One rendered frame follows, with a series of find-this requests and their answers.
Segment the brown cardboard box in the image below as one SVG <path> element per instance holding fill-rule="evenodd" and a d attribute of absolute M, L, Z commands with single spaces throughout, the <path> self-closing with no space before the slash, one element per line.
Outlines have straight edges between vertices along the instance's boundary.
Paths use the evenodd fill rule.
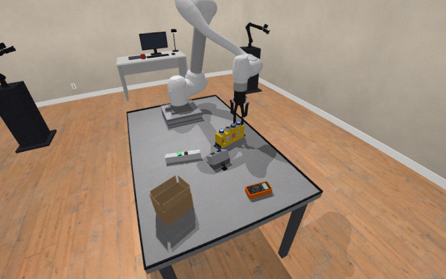
<path fill-rule="evenodd" d="M 175 175 L 149 194 L 156 214 L 167 226 L 194 207 L 189 184 L 180 176 L 178 180 Z"/>

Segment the yellow rack with four tubes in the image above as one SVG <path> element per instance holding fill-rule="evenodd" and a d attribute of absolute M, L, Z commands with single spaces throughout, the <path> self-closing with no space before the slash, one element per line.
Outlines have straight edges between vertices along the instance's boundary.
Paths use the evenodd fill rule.
<path fill-rule="evenodd" d="M 240 136 L 237 136 L 237 132 L 240 132 Z M 235 138 L 232 139 L 232 134 L 235 133 Z M 227 137 L 229 136 L 229 141 L 227 142 Z M 231 126 L 229 126 L 229 131 L 226 132 L 226 129 L 224 129 L 224 133 L 222 135 L 220 135 L 219 131 L 217 133 L 215 133 L 215 142 L 218 143 L 219 145 L 221 145 L 221 149 L 226 147 L 227 145 L 241 139 L 244 137 L 244 125 L 241 126 L 239 125 L 237 127 L 237 125 L 235 124 L 235 128 L 231 129 Z M 224 144 L 222 145 L 222 139 L 224 139 Z"/>

